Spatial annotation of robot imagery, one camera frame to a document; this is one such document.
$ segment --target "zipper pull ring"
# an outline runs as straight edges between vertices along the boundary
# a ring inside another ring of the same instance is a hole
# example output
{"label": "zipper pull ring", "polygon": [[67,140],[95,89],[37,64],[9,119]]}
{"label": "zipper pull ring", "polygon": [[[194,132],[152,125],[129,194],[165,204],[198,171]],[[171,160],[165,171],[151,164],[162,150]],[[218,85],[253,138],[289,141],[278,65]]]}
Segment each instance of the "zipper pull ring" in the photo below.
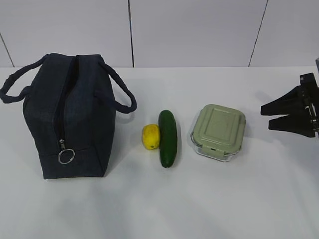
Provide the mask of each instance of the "zipper pull ring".
{"label": "zipper pull ring", "polygon": [[[74,151],[73,149],[65,149],[65,141],[64,141],[63,139],[60,139],[60,140],[59,140],[59,143],[60,143],[60,145],[61,145],[61,152],[60,152],[59,155],[58,155],[58,162],[59,162],[60,164],[68,164],[68,163],[72,162],[72,160],[73,160],[74,157],[75,157],[75,151]],[[67,151],[70,151],[70,152],[72,153],[72,156],[71,156],[71,158],[70,158],[68,161],[62,162],[62,161],[61,161],[61,156],[62,156],[63,153],[65,153],[65,152],[67,152]]]}
{"label": "zipper pull ring", "polygon": [[64,140],[63,139],[60,139],[60,145],[61,145],[61,149],[62,151],[65,150],[65,144],[64,144]]}

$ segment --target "container lid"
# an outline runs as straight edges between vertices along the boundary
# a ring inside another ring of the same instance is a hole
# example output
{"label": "container lid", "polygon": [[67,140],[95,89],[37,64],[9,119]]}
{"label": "container lid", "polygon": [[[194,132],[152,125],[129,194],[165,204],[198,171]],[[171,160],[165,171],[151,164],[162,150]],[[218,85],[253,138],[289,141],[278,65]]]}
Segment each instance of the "container lid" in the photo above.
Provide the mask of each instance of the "container lid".
{"label": "container lid", "polygon": [[205,154],[222,158],[240,151],[245,125],[242,112],[224,106],[206,105],[199,114],[192,138]]}

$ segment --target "lemon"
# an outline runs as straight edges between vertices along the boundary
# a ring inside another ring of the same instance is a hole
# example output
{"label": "lemon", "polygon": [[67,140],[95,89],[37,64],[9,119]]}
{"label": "lemon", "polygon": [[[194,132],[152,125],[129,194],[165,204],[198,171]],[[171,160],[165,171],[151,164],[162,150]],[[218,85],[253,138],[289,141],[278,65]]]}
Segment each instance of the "lemon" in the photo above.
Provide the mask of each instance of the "lemon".
{"label": "lemon", "polygon": [[160,128],[157,124],[149,124],[143,128],[142,141],[148,150],[156,149],[160,146]]}

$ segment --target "cucumber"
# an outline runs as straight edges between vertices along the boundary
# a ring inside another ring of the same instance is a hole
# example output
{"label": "cucumber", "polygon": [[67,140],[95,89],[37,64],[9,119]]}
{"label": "cucumber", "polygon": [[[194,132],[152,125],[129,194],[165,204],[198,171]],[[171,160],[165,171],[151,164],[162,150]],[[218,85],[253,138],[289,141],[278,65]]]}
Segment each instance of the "cucumber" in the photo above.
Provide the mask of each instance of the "cucumber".
{"label": "cucumber", "polygon": [[177,154],[177,127],[174,115],[169,110],[164,110],[159,115],[160,130],[160,162],[164,168],[170,168]]}

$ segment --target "dark blue lunch bag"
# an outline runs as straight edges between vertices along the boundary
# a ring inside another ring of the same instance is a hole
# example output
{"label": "dark blue lunch bag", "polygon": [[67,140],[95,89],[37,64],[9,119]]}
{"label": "dark blue lunch bag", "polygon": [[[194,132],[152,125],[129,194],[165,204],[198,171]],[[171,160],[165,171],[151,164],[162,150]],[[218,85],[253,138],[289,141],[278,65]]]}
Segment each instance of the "dark blue lunch bag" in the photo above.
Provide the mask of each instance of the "dark blue lunch bag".
{"label": "dark blue lunch bag", "polygon": [[[30,69],[41,66],[19,96],[7,92]],[[109,76],[132,105],[114,99]],[[44,179],[103,177],[109,162],[116,111],[128,114],[137,103],[101,55],[45,55],[10,75],[0,89],[4,103],[24,99],[23,114],[37,147]]]}

